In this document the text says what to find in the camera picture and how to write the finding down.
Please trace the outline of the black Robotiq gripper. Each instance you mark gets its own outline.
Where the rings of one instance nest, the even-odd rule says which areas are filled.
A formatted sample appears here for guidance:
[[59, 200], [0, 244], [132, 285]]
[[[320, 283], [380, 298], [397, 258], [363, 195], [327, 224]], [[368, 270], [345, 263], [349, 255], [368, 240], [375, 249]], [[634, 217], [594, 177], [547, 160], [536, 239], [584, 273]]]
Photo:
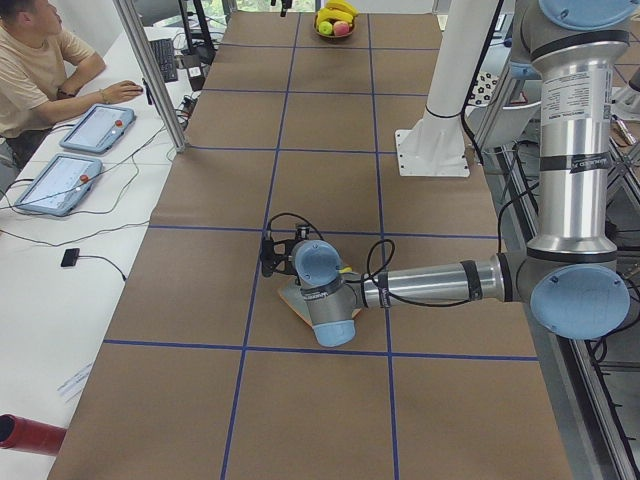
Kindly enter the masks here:
[[302, 241], [309, 239], [310, 225], [297, 225], [293, 238], [275, 241], [268, 229], [261, 240], [260, 264], [261, 274], [265, 278], [274, 273], [296, 276], [292, 255], [294, 248]]

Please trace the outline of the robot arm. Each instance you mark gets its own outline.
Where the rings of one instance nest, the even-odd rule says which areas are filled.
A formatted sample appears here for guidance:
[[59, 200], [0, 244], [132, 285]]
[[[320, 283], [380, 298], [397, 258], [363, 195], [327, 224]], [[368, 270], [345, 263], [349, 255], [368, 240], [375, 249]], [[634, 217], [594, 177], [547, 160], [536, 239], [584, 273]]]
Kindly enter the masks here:
[[292, 277], [285, 299], [299, 306], [319, 344], [355, 334], [356, 311], [408, 304], [448, 308], [485, 298], [522, 302], [549, 331], [590, 340], [613, 332], [630, 308], [605, 233], [612, 68], [629, 45], [634, 1], [519, 1], [508, 69], [541, 79], [538, 226], [522, 251], [486, 261], [409, 270], [350, 272], [310, 223], [295, 236], [265, 236], [264, 276]]

